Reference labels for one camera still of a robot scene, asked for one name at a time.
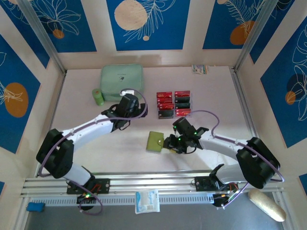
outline green roll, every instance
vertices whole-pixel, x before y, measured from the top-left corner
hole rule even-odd
[[[95,99],[97,105],[103,105],[105,103],[104,98],[102,97],[100,89],[93,89],[92,95]]]

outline small packet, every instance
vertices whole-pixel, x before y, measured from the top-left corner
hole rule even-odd
[[[158,189],[135,193],[135,214],[160,212]]]
[[[206,65],[192,65],[192,71],[196,74],[207,74],[208,69]]]

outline gray floor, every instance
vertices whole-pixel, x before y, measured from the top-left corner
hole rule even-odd
[[[282,230],[242,194],[226,210],[213,205],[162,205],[160,213],[136,215],[134,206],[105,206],[100,216],[76,207],[46,207],[30,213],[26,230]]]

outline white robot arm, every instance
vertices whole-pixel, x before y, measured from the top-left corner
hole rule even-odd
[[[85,191],[90,191],[91,194],[100,193],[101,183],[87,169],[72,162],[73,153],[101,135],[117,129],[124,130],[130,125],[130,120],[145,117],[147,112],[146,103],[139,108],[138,98],[126,94],[119,104],[103,111],[91,121],[62,132],[56,129],[49,131],[36,156],[37,161],[42,164],[39,175],[45,176],[41,172],[44,167],[54,178],[67,179],[69,187],[75,186],[73,190],[76,194],[83,194]],[[196,130],[185,117],[178,119],[173,124],[173,129],[179,136],[172,134],[167,137],[164,148],[179,154],[190,154],[196,149],[213,150],[238,160],[237,165],[220,164],[209,177],[196,178],[197,191],[224,191],[230,183],[239,182],[248,182],[262,189],[269,180],[274,180],[271,178],[280,168],[277,159],[259,138],[238,140],[217,136],[207,128],[200,127]],[[187,152],[189,147],[194,148],[194,151]],[[79,203],[87,198],[85,195],[80,197]]]
[[[41,173],[44,167],[56,179],[65,178],[91,190],[95,186],[95,177],[72,162],[73,153],[101,135],[117,129],[124,130],[131,120],[145,117],[147,113],[146,103],[139,104],[136,96],[125,94],[119,104],[111,106],[91,121],[62,132],[50,130],[36,156],[42,164],[40,176],[45,176]]]

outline green pouch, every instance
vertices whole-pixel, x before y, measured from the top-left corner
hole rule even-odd
[[[161,152],[164,143],[164,134],[158,132],[149,132],[146,150]]]
[[[121,90],[131,88],[143,93],[143,67],[139,64],[108,65],[101,70],[100,89],[105,101],[120,101]]]

